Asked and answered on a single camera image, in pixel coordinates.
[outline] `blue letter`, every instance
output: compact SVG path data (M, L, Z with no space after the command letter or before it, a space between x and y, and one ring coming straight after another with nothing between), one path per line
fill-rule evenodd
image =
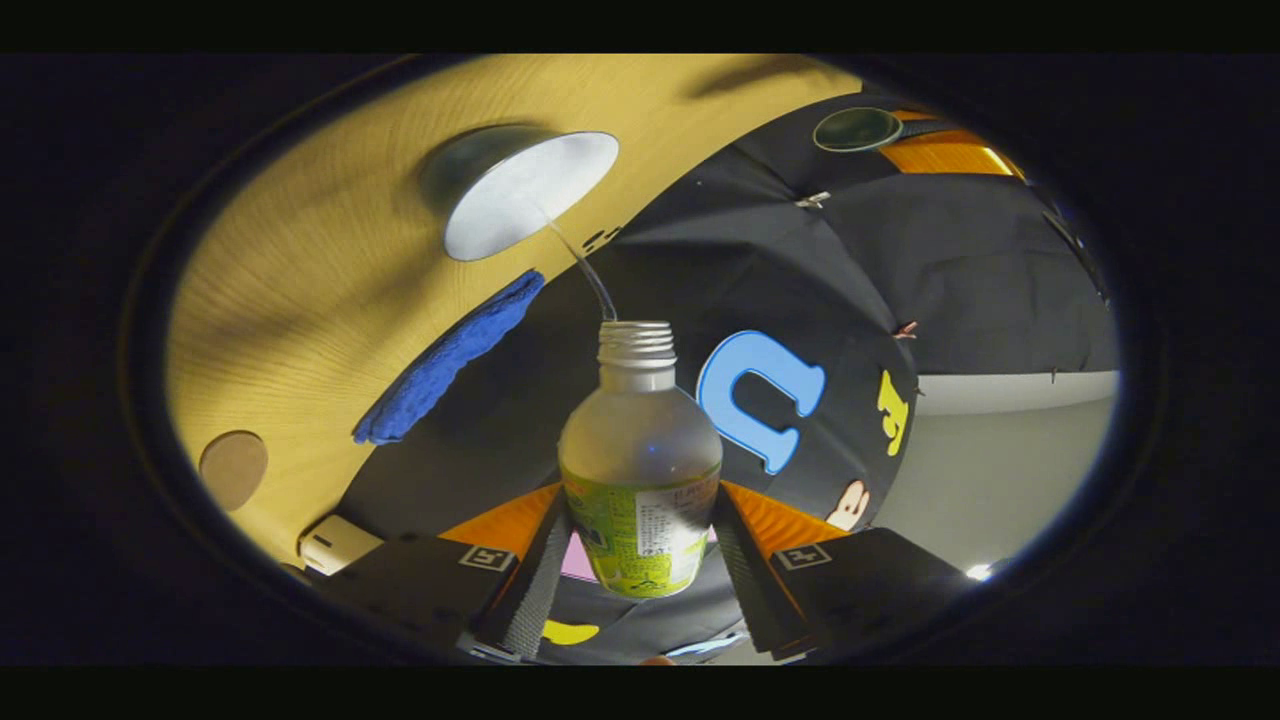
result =
M733 405L733 386L746 373L755 373L796 404L796 414L808 416L818 407L827 374L805 365L778 341L759 332L733 333L712 352L698 378L698 404L726 439L764 459L764 471L777 475L800 445L800 430L774 432Z

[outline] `blue towel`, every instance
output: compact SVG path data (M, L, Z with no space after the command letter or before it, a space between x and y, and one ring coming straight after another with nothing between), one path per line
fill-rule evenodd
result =
M520 324L544 283L541 273L529 270L444 333L361 418L353 433L356 442L387 445L404 439L413 423L440 400L458 370L489 352L507 331Z

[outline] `white plug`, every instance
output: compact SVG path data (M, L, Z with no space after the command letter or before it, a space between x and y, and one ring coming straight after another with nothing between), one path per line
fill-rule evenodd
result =
M383 541L378 537L337 515L329 515L302 536L298 550L307 568L333 575L380 544Z

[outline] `gray wall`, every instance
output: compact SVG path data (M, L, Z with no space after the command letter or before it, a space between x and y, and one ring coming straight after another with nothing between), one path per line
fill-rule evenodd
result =
M1112 404L916 416L874 524L961 570L1015 555L1085 479Z

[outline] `bottle label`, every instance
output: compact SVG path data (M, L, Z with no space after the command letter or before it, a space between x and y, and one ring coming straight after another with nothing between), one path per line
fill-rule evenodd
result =
M694 582L707 548L719 462L668 486L611 486L561 469L570 510L605 588L666 597Z

